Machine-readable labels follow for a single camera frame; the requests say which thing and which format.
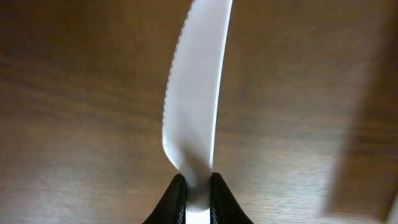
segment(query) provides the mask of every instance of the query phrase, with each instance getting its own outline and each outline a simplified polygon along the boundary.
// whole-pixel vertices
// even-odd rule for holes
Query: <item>white plastic knife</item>
[[[186,223],[210,222],[218,93],[232,0],[194,0],[167,82],[162,144],[188,186]]]

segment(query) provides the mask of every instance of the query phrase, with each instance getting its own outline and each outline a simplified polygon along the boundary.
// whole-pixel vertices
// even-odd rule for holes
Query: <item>brown tabletop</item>
[[[0,1],[0,223],[142,223],[187,0]],[[235,0],[214,170],[254,223],[380,223],[398,188],[398,2]]]

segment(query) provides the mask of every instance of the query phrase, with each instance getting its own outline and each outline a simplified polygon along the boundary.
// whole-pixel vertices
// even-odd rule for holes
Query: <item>wooden table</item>
[[[142,223],[177,173],[189,1],[0,2],[0,223]],[[395,0],[235,0],[214,170],[254,223],[380,223],[398,189]]]

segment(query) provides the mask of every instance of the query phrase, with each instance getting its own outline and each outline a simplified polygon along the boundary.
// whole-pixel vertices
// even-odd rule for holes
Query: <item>wood grain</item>
[[[189,1],[0,2],[0,223],[142,223]],[[398,2],[235,0],[214,170],[255,223],[382,223]]]

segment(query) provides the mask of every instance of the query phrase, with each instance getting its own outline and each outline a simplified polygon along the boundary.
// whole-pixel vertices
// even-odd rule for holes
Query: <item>white blade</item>
[[[210,222],[208,181],[231,6],[232,0],[192,2],[170,69],[162,142],[187,181],[187,223]],[[195,207],[202,212],[193,212]]]

